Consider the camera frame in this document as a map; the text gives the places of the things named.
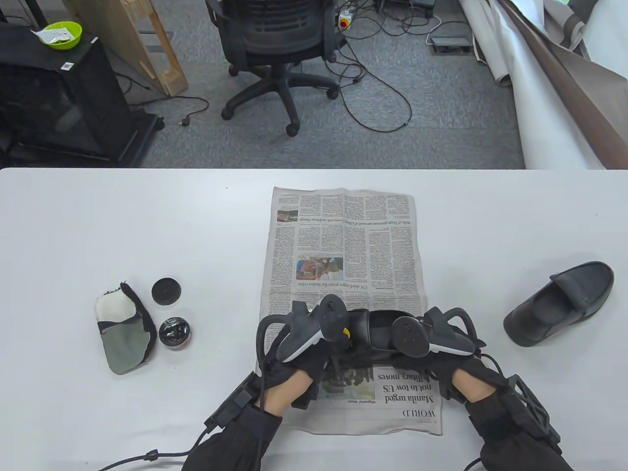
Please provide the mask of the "person's left hand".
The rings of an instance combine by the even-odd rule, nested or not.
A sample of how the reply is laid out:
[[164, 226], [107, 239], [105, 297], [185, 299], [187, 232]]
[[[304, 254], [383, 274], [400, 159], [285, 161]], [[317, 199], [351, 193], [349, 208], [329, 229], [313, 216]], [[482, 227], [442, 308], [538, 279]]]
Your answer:
[[336, 345], [320, 340], [296, 359], [282, 363], [277, 359], [277, 350], [287, 334], [288, 326], [284, 326], [264, 357], [263, 408], [275, 417], [282, 417], [290, 407], [305, 410], [317, 399], [328, 361], [339, 351]]

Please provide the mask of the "person's right hand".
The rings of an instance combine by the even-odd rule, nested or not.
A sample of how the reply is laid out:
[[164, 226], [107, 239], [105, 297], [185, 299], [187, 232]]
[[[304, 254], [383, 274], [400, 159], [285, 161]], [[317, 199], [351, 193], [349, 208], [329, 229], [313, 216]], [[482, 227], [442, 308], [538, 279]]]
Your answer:
[[508, 386], [504, 375], [485, 366], [475, 355], [431, 354], [426, 370], [438, 380], [444, 399], [462, 404], [482, 401]]

